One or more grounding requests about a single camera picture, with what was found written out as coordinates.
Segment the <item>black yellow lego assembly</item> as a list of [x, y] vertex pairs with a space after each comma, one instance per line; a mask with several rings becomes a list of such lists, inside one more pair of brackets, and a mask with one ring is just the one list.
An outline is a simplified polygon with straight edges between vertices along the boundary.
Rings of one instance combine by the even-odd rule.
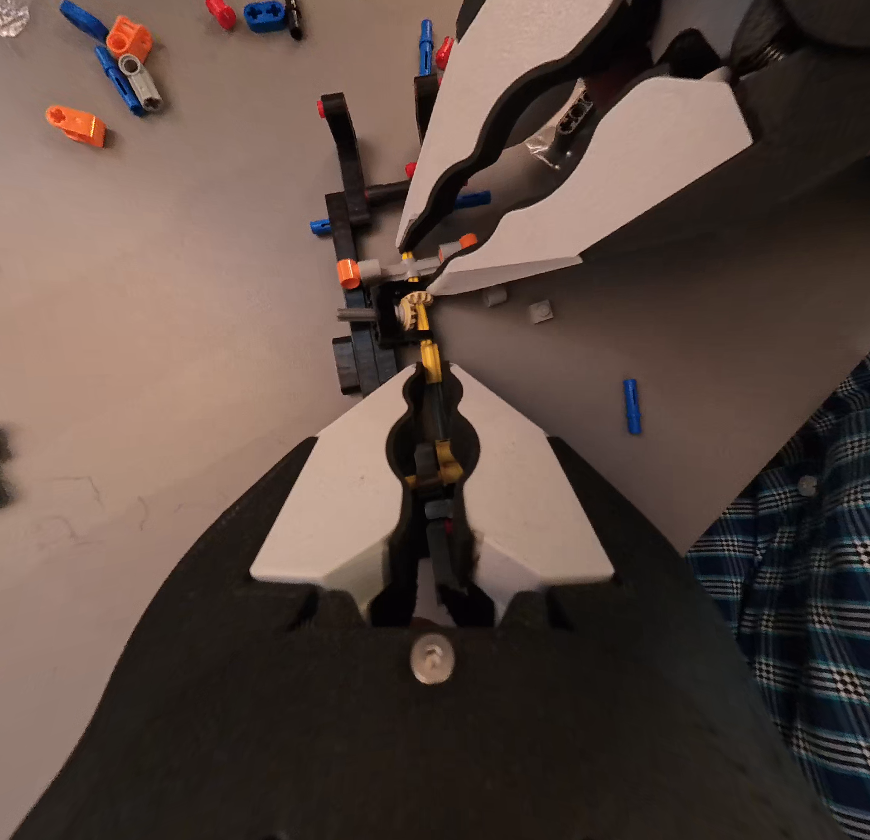
[[493, 600], [474, 583], [478, 561], [464, 500], [464, 484], [479, 460], [479, 439], [459, 413], [464, 389], [442, 360], [429, 313], [427, 280], [454, 254], [475, 246], [467, 234], [440, 248], [432, 262], [404, 253], [396, 271], [368, 270], [359, 258], [358, 234], [368, 230], [373, 213], [405, 201], [406, 179], [384, 185], [365, 182], [358, 138], [345, 96], [331, 93], [318, 101], [321, 119], [334, 140], [342, 188], [325, 195], [326, 225], [314, 230], [332, 238], [343, 309], [339, 320], [351, 328], [333, 340], [342, 391], [374, 393], [397, 376], [397, 352], [416, 348], [419, 357], [402, 381], [397, 423], [387, 431], [386, 460], [399, 480], [397, 526], [386, 538], [386, 584], [370, 605], [375, 625], [411, 620], [419, 596], [418, 566], [428, 560], [434, 593], [459, 627], [494, 626]]

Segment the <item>orange lego connector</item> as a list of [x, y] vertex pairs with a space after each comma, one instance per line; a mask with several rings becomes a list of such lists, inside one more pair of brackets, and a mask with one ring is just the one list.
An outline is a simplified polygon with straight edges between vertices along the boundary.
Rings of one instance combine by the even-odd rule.
[[104, 148], [107, 127], [95, 114], [68, 106], [49, 106], [45, 112], [47, 122], [59, 129], [67, 138], [80, 144]]
[[153, 37], [145, 25], [119, 15], [107, 34], [105, 45], [115, 58], [131, 54], [145, 62], [153, 42]]

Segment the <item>clear plastic bag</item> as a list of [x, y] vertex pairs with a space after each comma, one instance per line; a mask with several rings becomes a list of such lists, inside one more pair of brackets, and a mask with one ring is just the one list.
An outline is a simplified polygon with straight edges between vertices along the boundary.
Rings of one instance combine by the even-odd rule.
[[531, 156], [552, 171], [560, 171], [570, 155], [570, 137], [556, 126], [546, 126], [529, 137], [525, 146]]

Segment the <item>dark grey lego piece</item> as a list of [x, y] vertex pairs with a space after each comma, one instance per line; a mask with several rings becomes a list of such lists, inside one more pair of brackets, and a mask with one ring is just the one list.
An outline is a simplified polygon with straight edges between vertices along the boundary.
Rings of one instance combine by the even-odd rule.
[[583, 130], [595, 115], [595, 104], [583, 79], [579, 80], [575, 90], [577, 91], [575, 97], [560, 117], [554, 130], [550, 151], [557, 161], [570, 155], [572, 148], [580, 140]]

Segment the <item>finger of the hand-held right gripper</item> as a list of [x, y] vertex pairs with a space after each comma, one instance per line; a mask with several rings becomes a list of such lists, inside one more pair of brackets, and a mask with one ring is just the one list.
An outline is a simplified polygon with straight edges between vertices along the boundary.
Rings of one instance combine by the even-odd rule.
[[429, 293], [446, 297], [576, 266], [584, 250], [750, 147], [729, 76], [722, 67], [698, 80], [637, 84], [599, 121], [571, 175], [448, 260]]
[[398, 226], [416, 247], [493, 165], [528, 107], [595, 72], [639, 32], [646, 0], [484, 0], [454, 44]]

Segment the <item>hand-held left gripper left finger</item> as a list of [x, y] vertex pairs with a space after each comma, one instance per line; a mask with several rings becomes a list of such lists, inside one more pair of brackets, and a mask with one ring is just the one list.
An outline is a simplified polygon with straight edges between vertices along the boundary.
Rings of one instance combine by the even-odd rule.
[[363, 613], [397, 578], [389, 541], [403, 499], [387, 458], [389, 432], [408, 410], [411, 367], [315, 437], [277, 519], [251, 563], [260, 583], [349, 593]]

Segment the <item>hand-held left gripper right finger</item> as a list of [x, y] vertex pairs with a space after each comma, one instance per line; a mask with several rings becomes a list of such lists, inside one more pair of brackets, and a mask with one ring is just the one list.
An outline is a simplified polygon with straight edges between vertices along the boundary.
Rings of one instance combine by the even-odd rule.
[[484, 595], [502, 617], [518, 593], [604, 583], [614, 565], [554, 453], [551, 438], [455, 363], [443, 370], [450, 409], [442, 465], [453, 479], [442, 542], [442, 595]]

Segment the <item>blue curved lego piece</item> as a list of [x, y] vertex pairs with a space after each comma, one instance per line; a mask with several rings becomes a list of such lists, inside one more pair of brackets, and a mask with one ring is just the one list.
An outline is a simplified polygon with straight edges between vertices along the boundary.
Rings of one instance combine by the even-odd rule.
[[66, 20], [81, 32], [94, 39], [99, 44], [105, 44], [108, 37], [108, 27], [88, 10], [71, 0], [62, 0], [59, 11]]

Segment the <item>blue plaid shirt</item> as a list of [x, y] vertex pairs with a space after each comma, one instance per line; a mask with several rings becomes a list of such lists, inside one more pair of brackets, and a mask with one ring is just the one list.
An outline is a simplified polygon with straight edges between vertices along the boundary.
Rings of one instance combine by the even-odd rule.
[[803, 775], [869, 837], [869, 358], [687, 560]]

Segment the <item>short blue lego beam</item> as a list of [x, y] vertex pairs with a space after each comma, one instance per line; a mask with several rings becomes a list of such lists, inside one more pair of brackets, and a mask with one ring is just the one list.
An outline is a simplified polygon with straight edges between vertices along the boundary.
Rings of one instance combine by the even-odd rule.
[[277, 0], [248, 3], [243, 9], [245, 23], [257, 34], [275, 32], [286, 27], [286, 9]]

